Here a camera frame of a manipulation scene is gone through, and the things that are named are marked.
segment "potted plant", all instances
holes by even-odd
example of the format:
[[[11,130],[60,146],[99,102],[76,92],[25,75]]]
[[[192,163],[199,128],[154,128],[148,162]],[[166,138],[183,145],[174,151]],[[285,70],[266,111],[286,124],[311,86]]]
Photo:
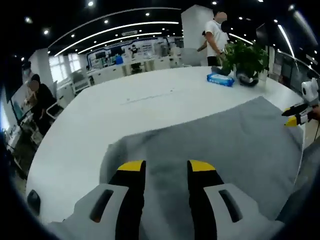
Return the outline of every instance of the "potted plant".
[[[268,67],[268,53],[257,44],[246,46],[242,41],[226,46],[222,72],[233,70],[235,80],[245,86],[253,87],[259,82],[259,74]]]

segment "green plant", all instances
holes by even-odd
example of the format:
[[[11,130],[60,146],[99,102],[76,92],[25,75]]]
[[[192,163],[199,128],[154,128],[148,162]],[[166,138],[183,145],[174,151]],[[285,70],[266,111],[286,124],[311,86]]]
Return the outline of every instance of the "green plant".
[[[230,73],[234,65],[249,78],[257,78],[268,66],[268,53],[255,43],[250,46],[246,46],[242,41],[230,43],[226,46],[222,70]]]

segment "round table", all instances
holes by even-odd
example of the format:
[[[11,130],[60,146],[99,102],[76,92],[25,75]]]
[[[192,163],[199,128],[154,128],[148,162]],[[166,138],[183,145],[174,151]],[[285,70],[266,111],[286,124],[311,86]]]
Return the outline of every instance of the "round table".
[[[210,72],[166,69],[83,90],[51,126],[29,170],[26,195],[33,189],[40,196],[41,221],[61,222],[73,213],[75,203],[99,184],[108,145],[124,136],[189,122],[259,96],[282,111],[302,100],[269,78],[265,87],[226,87],[207,82]]]

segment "gray towel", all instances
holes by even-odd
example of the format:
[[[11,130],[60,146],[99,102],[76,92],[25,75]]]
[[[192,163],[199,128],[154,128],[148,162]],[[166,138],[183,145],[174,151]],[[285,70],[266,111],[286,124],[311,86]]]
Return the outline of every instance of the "gray towel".
[[[225,183],[252,197],[274,220],[293,190],[303,146],[303,131],[284,126],[281,113],[258,97],[194,121],[126,136],[109,146],[100,182],[109,182],[125,162],[146,160],[141,239],[194,239],[187,160],[213,165]]]

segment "black ceiling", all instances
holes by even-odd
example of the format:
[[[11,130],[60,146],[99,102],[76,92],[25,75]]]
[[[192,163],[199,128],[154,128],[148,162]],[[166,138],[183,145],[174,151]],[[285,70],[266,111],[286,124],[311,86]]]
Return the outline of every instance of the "black ceiling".
[[[155,8],[170,7],[173,9],[148,9],[135,10],[125,13],[112,15],[99,19],[92,23],[73,31],[75,38],[71,38],[71,33],[54,43],[50,47],[51,54],[61,51],[70,44],[85,38],[91,34],[103,31],[105,29],[118,27],[127,24],[151,22],[151,21],[175,21],[179,25],[145,25],[135,26],[121,29],[119,31],[111,31],[99,36],[92,37],[86,41],[71,47],[65,53],[79,51],[93,46],[97,43],[105,42],[115,38],[115,34],[121,34],[128,30],[142,30],[141,33],[163,32],[163,35],[181,36],[181,13],[194,4],[202,5],[212,9],[223,9],[228,14],[228,22],[234,28],[233,33],[253,40],[256,38],[256,28],[267,23],[268,34],[277,48],[289,53],[288,46],[273,19],[277,19],[279,24],[286,29],[289,39],[293,45],[294,51],[300,54],[300,48],[303,48],[303,54],[308,53],[314,55],[315,48],[311,46],[308,38],[302,33],[302,30],[295,24],[293,17],[288,12],[288,7],[295,4],[295,9],[301,11],[310,26],[312,27],[316,37],[319,39],[320,26],[317,24],[318,5],[312,0],[216,0],[217,5],[212,4],[212,0],[130,0],[130,1],[111,1],[109,0],[93,0],[94,7],[89,7],[89,0],[28,0],[28,1],[6,1],[2,10],[7,9],[8,13],[2,17],[4,26],[4,41],[6,42],[4,49],[6,54],[17,55],[18,57],[29,56],[40,48],[47,48],[58,38],[71,31],[72,29],[92,21],[101,16],[114,12],[137,9],[137,8]],[[145,13],[149,12],[150,16],[146,17]],[[27,24],[24,18],[31,17],[33,24]],[[108,19],[109,23],[105,24],[104,20]],[[49,34],[44,35],[43,30],[48,28]]]

